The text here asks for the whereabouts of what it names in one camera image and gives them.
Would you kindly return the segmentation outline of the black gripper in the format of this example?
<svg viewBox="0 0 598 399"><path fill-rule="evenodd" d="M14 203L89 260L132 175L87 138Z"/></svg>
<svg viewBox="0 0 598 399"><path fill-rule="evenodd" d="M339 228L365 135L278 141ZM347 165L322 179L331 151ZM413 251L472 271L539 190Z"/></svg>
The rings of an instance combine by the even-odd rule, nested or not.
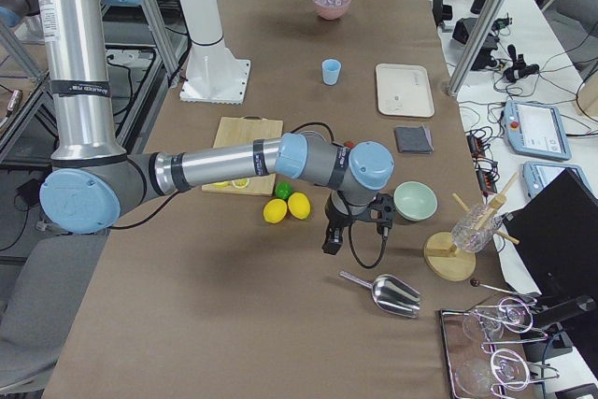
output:
<svg viewBox="0 0 598 399"><path fill-rule="evenodd" d="M325 205L328 225L322 244L325 254L336 255L343 246L343 232L355 221L368 221L371 218L371 206L374 200L366 205L353 205L342 192L332 192Z"/></svg>

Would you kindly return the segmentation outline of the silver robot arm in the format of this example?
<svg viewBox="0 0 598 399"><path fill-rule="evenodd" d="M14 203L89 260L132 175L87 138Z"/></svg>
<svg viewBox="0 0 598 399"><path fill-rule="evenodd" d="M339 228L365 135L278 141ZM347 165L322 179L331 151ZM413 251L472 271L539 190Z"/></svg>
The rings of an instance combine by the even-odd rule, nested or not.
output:
<svg viewBox="0 0 598 399"><path fill-rule="evenodd" d="M394 161L377 142L347 148L287 133L233 147L129 155L114 130L101 6L143 0L37 2L59 135L40 200L46 215L66 231L94 233L156 197L277 173L330 190L324 252L335 254L350 243L356 221L374 223L381 236L389 233L394 206L384 187Z"/></svg>

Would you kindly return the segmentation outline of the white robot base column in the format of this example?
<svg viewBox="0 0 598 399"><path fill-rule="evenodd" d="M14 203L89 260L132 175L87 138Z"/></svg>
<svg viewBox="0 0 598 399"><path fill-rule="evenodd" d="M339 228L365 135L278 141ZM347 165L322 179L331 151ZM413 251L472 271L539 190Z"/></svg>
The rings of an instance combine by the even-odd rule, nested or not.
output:
<svg viewBox="0 0 598 399"><path fill-rule="evenodd" d="M249 81L250 61L235 58L227 48L217 0L179 2L192 44L180 99L242 104Z"/></svg>

